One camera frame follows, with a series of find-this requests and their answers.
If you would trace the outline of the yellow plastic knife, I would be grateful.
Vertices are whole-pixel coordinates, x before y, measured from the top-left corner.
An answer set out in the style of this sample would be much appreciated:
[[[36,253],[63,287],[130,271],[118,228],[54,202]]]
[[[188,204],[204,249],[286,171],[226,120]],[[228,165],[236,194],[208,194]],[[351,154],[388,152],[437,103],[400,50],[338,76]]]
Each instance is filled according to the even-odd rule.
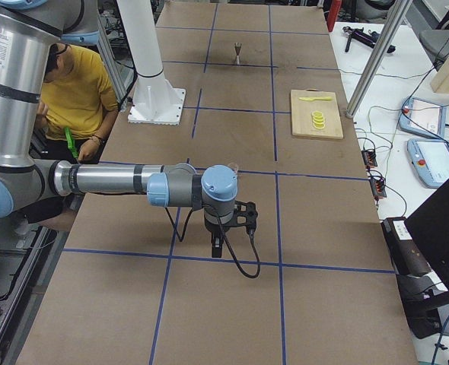
[[[298,100],[305,102],[314,102],[314,101],[332,101],[332,97],[324,96],[324,97],[299,97]]]

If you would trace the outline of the wooden cutting board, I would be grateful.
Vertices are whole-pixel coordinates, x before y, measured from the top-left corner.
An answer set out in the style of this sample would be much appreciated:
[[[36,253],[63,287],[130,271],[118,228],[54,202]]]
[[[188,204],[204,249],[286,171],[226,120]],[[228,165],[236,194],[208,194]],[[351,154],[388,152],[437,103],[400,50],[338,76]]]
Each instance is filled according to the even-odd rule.
[[[293,136],[343,139],[339,107],[333,92],[291,90],[290,101]]]

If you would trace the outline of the small glass measuring beaker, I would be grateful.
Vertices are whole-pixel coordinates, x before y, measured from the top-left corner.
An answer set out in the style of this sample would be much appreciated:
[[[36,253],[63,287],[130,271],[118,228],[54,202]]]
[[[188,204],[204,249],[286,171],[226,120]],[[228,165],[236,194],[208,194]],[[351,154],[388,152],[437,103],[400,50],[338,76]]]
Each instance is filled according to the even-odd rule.
[[[237,163],[229,163],[228,167],[233,170],[235,173],[238,173],[239,171],[239,166]]]

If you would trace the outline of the person in yellow shirt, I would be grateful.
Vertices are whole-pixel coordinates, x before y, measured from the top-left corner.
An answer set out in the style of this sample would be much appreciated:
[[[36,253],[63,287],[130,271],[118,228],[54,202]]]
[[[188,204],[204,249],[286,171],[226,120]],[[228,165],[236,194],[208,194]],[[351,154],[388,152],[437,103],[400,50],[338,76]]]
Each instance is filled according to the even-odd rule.
[[[98,163],[118,114],[113,85],[100,55],[83,46],[52,44],[35,121],[46,136],[43,157],[73,164]],[[68,150],[66,126],[75,139],[78,159]]]

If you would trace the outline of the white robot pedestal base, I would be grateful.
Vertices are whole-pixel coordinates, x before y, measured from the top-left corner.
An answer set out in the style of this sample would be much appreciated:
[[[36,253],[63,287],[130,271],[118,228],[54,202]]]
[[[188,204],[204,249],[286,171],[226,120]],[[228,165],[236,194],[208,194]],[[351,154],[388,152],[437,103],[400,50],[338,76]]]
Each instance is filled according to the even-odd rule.
[[[137,80],[128,120],[178,125],[186,96],[166,79],[150,1],[118,1]]]

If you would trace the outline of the lower teach pendant tablet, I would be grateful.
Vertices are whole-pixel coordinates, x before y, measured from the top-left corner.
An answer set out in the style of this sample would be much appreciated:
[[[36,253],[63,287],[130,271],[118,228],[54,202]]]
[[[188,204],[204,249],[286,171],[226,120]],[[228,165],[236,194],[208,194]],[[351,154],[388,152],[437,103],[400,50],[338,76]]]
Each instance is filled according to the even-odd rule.
[[[407,152],[422,183],[436,189],[449,179],[449,144],[440,139],[411,138]]]

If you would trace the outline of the aluminium frame post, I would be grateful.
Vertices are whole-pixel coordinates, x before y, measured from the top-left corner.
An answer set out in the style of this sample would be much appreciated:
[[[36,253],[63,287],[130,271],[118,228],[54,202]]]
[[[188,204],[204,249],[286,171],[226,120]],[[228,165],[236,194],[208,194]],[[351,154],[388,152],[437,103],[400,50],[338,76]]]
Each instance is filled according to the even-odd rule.
[[[355,87],[352,97],[346,108],[346,117],[353,119],[362,100],[364,99],[371,82],[374,79],[375,73],[381,65],[383,57],[387,54],[387,49],[392,43],[396,32],[401,25],[403,18],[405,17],[409,7],[412,4],[412,0],[395,1],[391,12],[387,17],[387,21],[384,24],[379,40],[377,41],[366,65],[364,71],[361,73],[361,77]]]

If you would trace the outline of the black handheld tool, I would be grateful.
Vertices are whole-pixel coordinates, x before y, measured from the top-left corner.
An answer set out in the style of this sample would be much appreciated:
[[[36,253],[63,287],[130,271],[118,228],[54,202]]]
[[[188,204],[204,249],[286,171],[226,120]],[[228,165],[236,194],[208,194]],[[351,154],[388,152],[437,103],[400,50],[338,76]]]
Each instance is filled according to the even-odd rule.
[[[349,52],[353,40],[357,40],[361,44],[373,49],[381,35],[380,33],[371,30],[365,33],[363,28],[352,28],[350,26],[344,26],[342,31],[347,36],[345,52]]]

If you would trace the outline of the teach pendant tablet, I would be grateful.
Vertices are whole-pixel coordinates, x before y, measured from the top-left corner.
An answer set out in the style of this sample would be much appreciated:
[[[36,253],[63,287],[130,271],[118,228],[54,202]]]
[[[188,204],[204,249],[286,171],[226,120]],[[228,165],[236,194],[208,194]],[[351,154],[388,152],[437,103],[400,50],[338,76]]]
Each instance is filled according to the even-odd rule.
[[[405,100],[399,117],[399,128],[426,138],[443,138],[447,107],[418,97]]]
[[[449,179],[449,144],[440,139],[411,138],[407,152],[422,183],[436,189]]]

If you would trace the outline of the black computer monitor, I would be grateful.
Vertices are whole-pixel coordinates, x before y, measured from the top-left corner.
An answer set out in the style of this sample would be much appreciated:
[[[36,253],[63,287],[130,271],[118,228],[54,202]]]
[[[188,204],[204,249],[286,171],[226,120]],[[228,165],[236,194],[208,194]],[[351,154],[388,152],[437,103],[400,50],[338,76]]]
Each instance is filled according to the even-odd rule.
[[[411,213],[405,225],[432,271],[449,290],[449,179]]]

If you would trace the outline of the upper teach pendant tablet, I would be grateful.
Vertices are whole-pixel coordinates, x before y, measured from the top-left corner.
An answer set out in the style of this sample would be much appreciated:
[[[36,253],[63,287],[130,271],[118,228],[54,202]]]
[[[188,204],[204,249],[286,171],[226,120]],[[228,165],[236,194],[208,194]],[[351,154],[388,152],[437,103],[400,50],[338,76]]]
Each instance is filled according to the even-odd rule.
[[[405,100],[399,117],[399,128],[426,138],[443,138],[447,107],[418,97]]]

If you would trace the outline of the green plastic tool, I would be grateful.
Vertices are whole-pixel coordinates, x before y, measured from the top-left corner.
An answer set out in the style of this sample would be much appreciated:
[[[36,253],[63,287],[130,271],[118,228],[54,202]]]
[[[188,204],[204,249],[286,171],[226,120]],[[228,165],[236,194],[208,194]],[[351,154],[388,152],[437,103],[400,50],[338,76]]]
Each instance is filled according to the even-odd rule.
[[[66,126],[64,128],[64,133],[65,133],[65,138],[66,138],[66,141],[67,141],[68,150],[71,152],[71,155],[75,159],[78,159],[79,153],[78,153],[78,149],[76,147],[75,139],[72,136],[72,132],[71,132],[71,130],[70,130],[70,128],[68,126]]]

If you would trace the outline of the black box with label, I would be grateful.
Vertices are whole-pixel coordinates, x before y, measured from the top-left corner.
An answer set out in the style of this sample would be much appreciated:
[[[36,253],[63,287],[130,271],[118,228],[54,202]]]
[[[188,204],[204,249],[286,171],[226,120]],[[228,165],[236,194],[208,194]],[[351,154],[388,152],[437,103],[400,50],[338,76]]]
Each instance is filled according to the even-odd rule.
[[[420,278],[428,274],[431,268],[415,244],[405,221],[405,217],[388,217],[381,222],[381,227],[398,273]]]

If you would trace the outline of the steel jigger cup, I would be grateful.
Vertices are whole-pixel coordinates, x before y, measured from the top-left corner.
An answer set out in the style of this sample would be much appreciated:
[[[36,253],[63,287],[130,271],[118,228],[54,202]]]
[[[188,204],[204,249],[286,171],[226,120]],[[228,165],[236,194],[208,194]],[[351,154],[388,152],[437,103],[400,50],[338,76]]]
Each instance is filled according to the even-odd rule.
[[[242,48],[242,43],[236,42],[234,44],[234,51],[235,51],[235,64],[240,65],[240,51]]]

